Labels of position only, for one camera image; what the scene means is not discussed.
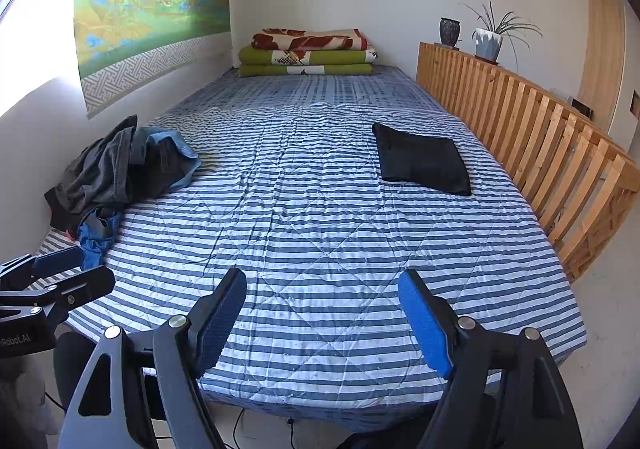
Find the mattress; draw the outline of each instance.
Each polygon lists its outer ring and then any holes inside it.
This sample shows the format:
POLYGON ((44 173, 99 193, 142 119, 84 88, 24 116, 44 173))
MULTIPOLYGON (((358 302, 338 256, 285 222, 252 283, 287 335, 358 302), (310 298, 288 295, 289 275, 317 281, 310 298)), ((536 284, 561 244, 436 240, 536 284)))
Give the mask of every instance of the mattress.
MULTIPOLYGON (((206 398, 352 431, 417 414, 445 382, 399 307, 407 267, 485 328, 535 326, 558 361, 585 344, 529 204, 466 125, 401 71, 229 71, 152 123, 179 130, 203 166, 190 187, 127 210, 106 257, 113 293, 68 322, 92 339, 112 324, 154 328, 239 267, 246 302, 200 379, 206 398), (382 181, 373 122, 453 139, 473 196, 382 181)), ((66 246, 52 231, 40 251, 66 246)))

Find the spider plant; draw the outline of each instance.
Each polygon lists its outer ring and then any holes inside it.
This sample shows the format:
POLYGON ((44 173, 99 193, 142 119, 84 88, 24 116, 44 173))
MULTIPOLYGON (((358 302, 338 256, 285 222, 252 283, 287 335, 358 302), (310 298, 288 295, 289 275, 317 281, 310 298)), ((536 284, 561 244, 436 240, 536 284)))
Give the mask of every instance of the spider plant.
MULTIPOLYGON (((500 34, 502 36, 507 36, 509 38, 509 42, 511 43, 511 48, 513 48, 513 55, 516 58, 516 70, 519 69, 518 54, 516 54, 516 47, 513 44, 513 40, 517 39, 518 41, 521 41, 525 45, 527 45, 527 48, 531 49, 531 47, 529 46, 529 43, 524 39, 525 32, 535 32, 536 34, 540 35, 540 38, 544 39, 544 36, 542 35, 542 31, 540 31, 539 26, 531 23, 531 20, 526 20, 525 18, 516 16, 516 13, 513 12, 512 10, 507 12, 500 20, 500 23, 496 25, 495 18, 494 18, 494 4, 492 4, 491 2, 489 2, 488 9, 486 8, 485 4, 482 4, 484 15, 480 14, 477 10, 475 10, 473 7, 468 6, 467 4, 463 4, 463 5, 471 9, 476 14, 476 16, 478 17, 478 20, 482 22, 482 24, 484 25, 484 28, 487 29, 489 32, 500 34)), ((471 38, 473 38, 475 35, 476 35, 476 32, 474 31, 473 34, 471 35, 471 38)))

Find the wooden fence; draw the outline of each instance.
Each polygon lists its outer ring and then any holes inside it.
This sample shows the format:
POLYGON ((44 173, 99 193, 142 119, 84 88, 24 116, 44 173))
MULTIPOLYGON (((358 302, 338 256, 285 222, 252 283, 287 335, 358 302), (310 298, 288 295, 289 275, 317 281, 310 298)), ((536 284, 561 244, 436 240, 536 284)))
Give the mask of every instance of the wooden fence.
POLYGON ((421 43, 416 77, 502 164, 575 281, 631 209, 638 166, 566 103, 472 55, 421 43))

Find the stack of folded bedding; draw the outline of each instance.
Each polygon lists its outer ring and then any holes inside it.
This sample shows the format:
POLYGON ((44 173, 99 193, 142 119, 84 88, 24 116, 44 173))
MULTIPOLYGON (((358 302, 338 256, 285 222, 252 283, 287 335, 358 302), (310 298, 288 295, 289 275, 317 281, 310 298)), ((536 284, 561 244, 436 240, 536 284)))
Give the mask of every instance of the stack of folded bedding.
POLYGON ((357 28, 331 32, 265 28, 240 51, 239 74, 371 74, 377 56, 357 28))

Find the red and white blanket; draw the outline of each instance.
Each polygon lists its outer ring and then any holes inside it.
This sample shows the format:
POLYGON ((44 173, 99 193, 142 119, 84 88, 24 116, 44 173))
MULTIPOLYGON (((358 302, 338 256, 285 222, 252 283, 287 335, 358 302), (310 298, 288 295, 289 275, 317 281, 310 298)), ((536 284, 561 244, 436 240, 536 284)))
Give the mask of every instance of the red and white blanket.
POLYGON ((252 42, 262 50, 366 50, 368 44, 357 28, 330 32, 265 28, 252 42))

